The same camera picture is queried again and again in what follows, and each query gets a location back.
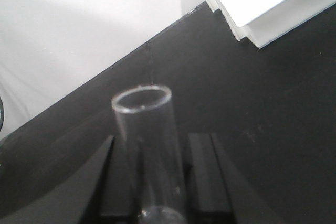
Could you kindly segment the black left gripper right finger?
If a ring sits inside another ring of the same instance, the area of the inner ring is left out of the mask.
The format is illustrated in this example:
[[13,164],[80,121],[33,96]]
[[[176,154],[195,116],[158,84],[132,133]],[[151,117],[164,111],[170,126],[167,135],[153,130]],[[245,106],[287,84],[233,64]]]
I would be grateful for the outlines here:
[[284,223],[237,169],[214,133],[190,133],[184,148],[190,223]]

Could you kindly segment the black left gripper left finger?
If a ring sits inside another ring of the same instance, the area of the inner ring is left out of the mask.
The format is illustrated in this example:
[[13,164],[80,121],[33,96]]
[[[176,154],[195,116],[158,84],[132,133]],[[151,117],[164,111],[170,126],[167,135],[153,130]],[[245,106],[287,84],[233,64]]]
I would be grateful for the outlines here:
[[120,137],[109,136],[69,178],[1,223],[135,223]]

